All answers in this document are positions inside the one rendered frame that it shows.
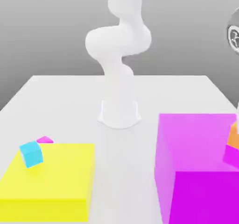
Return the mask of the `small orange cube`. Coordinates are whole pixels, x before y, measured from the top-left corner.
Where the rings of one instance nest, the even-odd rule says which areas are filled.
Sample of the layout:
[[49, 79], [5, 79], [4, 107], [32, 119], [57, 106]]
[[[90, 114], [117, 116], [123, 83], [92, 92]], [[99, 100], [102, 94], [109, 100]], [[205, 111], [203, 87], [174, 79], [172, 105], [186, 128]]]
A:
[[239, 150], [239, 131], [237, 129], [237, 122], [235, 122], [230, 129], [227, 144]]

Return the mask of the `small magenta cube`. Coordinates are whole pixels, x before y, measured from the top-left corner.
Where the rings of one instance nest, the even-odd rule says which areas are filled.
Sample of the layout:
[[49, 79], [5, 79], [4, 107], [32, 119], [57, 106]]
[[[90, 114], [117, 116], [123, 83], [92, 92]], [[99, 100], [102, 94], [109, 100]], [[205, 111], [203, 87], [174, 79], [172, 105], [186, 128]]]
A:
[[223, 161], [239, 169], [239, 149], [226, 145]]
[[52, 143], [54, 143], [54, 141], [51, 138], [49, 138], [48, 136], [43, 136], [43, 137], [37, 139], [36, 142], [39, 143], [39, 144], [52, 144]]

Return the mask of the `small cyan cube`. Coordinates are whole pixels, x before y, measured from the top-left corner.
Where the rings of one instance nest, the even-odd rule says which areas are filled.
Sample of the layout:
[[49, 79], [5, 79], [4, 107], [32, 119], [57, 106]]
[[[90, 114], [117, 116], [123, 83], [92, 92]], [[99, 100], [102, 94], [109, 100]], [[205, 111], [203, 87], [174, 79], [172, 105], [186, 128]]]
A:
[[33, 167], [43, 162], [42, 149], [36, 141], [20, 145], [19, 149], [26, 168]]

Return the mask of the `large magenta box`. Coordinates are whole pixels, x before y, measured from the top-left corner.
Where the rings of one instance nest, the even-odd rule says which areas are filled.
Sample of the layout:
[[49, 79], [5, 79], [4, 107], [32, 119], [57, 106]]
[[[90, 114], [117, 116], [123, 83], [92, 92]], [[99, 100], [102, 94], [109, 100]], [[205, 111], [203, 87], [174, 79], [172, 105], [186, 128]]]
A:
[[160, 114], [155, 182], [163, 224], [239, 224], [239, 169], [223, 156], [235, 114]]

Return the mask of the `large yellow box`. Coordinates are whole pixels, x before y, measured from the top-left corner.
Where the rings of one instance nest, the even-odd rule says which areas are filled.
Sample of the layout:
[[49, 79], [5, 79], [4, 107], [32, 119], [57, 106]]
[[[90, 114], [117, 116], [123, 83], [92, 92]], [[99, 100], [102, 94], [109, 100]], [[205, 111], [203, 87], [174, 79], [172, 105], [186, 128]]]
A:
[[41, 144], [43, 162], [26, 168], [16, 153], [0, 179], [0, 222], [86, 222], [93, 144]]

